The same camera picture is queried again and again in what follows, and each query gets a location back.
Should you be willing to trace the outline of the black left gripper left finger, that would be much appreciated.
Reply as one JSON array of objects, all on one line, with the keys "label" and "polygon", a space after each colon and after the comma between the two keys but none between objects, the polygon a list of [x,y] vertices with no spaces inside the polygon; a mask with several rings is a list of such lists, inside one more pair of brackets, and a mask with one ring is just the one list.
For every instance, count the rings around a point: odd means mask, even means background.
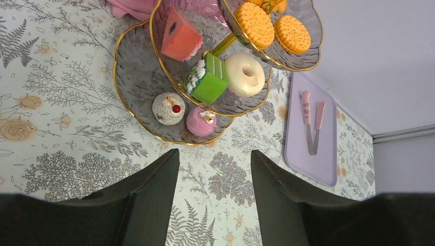
[{"label": "black left gripper left finger", "polygon": [[180,166],[172,149],[82,199],[1,195],[1,245],[164,245]]}]

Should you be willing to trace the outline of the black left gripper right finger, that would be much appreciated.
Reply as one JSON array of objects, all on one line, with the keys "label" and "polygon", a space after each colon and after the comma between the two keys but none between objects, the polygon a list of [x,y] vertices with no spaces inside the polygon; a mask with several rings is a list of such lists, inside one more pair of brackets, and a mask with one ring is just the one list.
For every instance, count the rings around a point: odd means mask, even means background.
[{"label": "black left gripper right finger", "polygon": [[357,201],[324,191],[258,150],[251,174],[263,245],[434,245],[434,194]]}]

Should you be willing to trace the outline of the lilac plastic tray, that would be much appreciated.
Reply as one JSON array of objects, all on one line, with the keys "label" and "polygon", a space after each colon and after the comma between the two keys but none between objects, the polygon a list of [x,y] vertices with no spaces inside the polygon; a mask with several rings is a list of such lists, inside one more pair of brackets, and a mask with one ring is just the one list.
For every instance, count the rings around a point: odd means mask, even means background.
[{"label": "lilac plastic tray", "polygon": [[[310,91],[311,132],[314,137],[316,104],[325,101],[317,155],[310,155],[303,121],[301,93]],[[337,182],[337,106],[334,99],[304,73],[296,72],[290,80],[288,119],[284,158],[295,171],[333,187]]]}]

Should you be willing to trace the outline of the pink handled tongs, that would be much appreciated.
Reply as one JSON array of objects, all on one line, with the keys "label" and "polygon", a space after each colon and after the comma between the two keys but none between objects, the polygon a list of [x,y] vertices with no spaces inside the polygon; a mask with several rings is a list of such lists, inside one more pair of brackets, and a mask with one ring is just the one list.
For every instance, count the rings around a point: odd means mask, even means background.
[{"label": "pink handled tongs", "polygon": [[324,109],[326,106],[325,101],[320,101],[316,104],[315,112],[315,122],[314,122],[314,137],[312,137],[311,132],[311,110],[310,110],[310,91],[305,90],[301,93],[301,103],[302,103],[302,113],[303,121],[306,130],[306,141],[308,152],[310,155],[317,155],[319,140],[320,140],[320,129],[323,123]]}]

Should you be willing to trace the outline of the grey speckled cake ball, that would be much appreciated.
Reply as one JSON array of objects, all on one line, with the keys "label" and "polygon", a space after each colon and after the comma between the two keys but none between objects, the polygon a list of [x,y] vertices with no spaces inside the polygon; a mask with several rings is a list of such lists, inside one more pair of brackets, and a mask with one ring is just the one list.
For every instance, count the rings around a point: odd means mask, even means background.
[{"label": "grey speckled cake ball", "polygon": [[156,120],[166,126],[175,125],[182,120],[186,110],[183,99],[176,93],[158,95],[152,103],[152,112]]}]

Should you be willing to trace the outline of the pink sugared cake ball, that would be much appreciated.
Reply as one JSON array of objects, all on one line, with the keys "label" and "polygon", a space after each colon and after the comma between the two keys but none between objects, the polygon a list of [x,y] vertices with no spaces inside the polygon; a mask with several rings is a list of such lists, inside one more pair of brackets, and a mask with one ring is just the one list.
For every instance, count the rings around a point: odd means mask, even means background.
[{"label": "pink sugared cake ball", "polygon": [[186,125],[193,135],[205,137],[217,128],[217,117],[210,111],[196,107],[189,112],[186,118]]}]

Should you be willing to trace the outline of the three-tier glass cake stand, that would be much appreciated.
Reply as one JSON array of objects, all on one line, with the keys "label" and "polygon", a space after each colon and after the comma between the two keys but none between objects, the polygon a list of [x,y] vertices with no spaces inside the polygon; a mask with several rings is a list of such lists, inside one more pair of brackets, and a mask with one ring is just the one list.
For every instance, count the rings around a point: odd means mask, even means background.
[{"label": "three-tier glass cake stand", "polygon": [[178,84],[184,81],[196,58],[181,63],[160,52],[167,12],[175,8],[183,13],[202,33],[204,48],[210,50],[230,33],[218,1],[158,1],[158,9],[142,23],[132,26],[119,38],[114,63],[114,82],[127,110],[154,136],[175,144],[202,145],[215,141],[235,118],[256,109],[264,109],[268,94],[283,91],[291,73],[262,63],[266,82],[259,94],[240,98],[225,92],[210,109],[217,115],[217,128],[208,136],[199,137],[180,121],[172,126],[159,123],[152,113],[154,99],[163,93],[179,94]]}]

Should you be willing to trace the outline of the white glazed donut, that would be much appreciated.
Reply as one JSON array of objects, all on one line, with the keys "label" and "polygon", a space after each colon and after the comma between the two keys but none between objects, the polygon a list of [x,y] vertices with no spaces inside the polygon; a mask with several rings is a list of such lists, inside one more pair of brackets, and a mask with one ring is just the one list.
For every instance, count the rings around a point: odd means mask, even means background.
[{"label": "white glazed donut", "polygon": [[239,97],[251,97],[260,93],[265,84],[265,73],[253,56],[234,53],[225,59],[229,90]]}]

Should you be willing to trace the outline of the green striped cake piece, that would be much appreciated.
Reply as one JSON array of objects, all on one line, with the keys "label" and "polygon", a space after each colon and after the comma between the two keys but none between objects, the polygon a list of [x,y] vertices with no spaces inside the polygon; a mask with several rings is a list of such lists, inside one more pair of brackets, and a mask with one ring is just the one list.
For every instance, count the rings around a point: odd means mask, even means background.
[{"label": "green striped cake piece", "polygon": [[226,63],[208,52],[192,68],[184,87],[190,96],[210,105],[224,93],[228,85]]}]

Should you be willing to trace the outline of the pink cake slice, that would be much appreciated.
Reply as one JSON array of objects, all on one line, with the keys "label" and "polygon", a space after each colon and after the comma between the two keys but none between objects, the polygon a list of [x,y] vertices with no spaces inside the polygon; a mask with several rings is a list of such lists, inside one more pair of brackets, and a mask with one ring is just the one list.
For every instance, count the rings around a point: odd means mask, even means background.
[{"label": "pink cake slice", "polygon": [[203,46],[203,37],[196,27],[173,7],[169,8],[161,52],[185,62],[196,56]]}]

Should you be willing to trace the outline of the yellow round biscuit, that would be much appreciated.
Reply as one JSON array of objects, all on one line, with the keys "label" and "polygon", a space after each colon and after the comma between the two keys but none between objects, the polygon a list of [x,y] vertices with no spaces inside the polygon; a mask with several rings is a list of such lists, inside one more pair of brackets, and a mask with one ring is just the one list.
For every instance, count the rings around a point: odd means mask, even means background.
[{"label": "yellow round biscuit", "polygon": [[306,27],[291,15],[283,15],[274,23],[276,40],[289,53],[303,54],[311,46],[311,37]]},{"label": "yellow round biscuit", "polygon": [[244,2],[235,12],[243,32],[259,49],[268,48],[274,41],[274,27],[269,15],[252,2]]}]

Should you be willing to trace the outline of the orange swirl cookie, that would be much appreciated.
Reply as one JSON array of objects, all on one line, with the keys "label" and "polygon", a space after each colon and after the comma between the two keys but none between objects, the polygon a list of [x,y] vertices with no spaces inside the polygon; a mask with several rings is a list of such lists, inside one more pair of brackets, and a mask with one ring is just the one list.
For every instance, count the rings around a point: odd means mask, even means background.
[{"label": "orange swirl cookie", "polygon": [[277,5],[274,6],[272,12],[282,14],[286,11],[286,9],[287,9],[287,0],[282,0]]}]

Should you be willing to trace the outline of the yellow jam-dot cookie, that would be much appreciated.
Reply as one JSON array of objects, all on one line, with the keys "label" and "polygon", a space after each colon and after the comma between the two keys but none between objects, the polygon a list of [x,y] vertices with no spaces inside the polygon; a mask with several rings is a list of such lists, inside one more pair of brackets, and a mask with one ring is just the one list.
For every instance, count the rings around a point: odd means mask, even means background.
[{"label": "yellow jam-dot cookie", "polygon": [[261,5],[264,2],[264,0],[245,0],[245,2],[251,2],[256,5]]}]

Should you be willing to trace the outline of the pink cloth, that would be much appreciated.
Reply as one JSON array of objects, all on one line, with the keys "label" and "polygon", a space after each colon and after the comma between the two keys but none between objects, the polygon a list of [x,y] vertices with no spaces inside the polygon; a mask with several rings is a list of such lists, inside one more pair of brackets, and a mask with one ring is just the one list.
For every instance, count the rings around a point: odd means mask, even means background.
[{"label": "pink cloth", "polygon": [[147,20],[158,0],[107,0],[112,6],[112,15],[122,18],[126,14],[139,21]]}]

